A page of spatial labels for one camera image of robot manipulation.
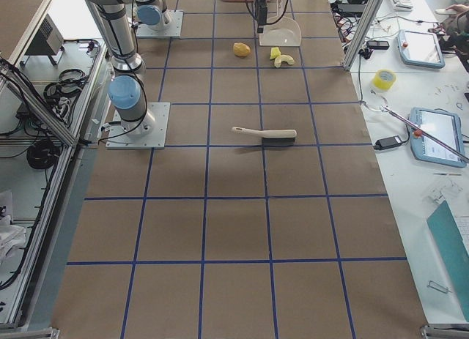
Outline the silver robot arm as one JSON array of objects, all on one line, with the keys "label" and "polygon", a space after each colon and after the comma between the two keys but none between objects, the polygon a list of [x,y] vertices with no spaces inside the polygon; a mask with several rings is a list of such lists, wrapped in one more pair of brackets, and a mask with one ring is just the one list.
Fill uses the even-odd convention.
[{"label": "silver robot arm", "polygon": [[126,5],[132,0],[85,0],[111,54],[115,79],[108,96],[120,116],[122,136],[137,138],[152,130],[143,77],[144,60],[136,50]]},{"label": "silver robot arm", "polygon": [[[166,0],[135,0],[136,1],[136,15],[138,19],[148,26],[157,26],[158,24],[164,25],[163,22],[167,13]],[[266,25],[271,22],[267,21],[269,0],[243,0],[248,8],[251,17],[256,21],[257,32],[261,34]]]}]

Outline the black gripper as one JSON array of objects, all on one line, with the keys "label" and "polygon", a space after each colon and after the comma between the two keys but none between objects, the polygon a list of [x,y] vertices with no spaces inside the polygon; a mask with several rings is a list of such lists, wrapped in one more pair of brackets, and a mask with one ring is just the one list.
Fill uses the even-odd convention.
[{"label": "black gripper", "polygon": [[267,23],[267,2],[269,0],[254,0],[256,3],[256,32],[260,34],[264,31]]}]

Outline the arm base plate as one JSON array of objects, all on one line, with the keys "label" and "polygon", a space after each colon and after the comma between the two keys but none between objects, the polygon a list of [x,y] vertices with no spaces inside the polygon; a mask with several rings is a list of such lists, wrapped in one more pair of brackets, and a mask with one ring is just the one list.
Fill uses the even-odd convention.
[{"label": "arm base plate", "polygon": [[182,31],[184,12],[182,10],[169,10],[169,16],[171,17],[169,24],[163,27],[140,24],[136,30],[136,36],[139,39],[179,38]]},{"label": "arm base plate", "polygon": [[114,121],[106,141],[107,149],[163,149],[169,121],[170,103],[148,103],[143,122],[121,119],[122,110],[116,109]]}]

